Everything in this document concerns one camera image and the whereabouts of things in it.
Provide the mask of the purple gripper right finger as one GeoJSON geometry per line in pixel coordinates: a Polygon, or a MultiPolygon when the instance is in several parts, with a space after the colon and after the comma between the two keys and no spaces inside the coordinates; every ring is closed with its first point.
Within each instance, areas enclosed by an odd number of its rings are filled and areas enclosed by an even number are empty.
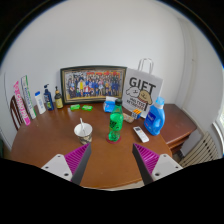
{"type": "Polygon", "coordinates": [[[137,162],[143,183],[145,185],[152,183],[152,172],[159,160],[159,155],[137,143],[133,144],[132,153],[137,162]]]}

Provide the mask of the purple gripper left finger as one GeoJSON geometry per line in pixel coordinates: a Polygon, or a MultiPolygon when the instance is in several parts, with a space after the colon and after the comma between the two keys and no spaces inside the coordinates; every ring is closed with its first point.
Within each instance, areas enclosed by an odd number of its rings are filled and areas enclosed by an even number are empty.
{"type": "Polygon", "coordinates": [[[91,144],[85,144],[65,155],[65,160],[71,170],[71,181],[79,185],[83,178],[89,157],[91,155],[91,144]]]}

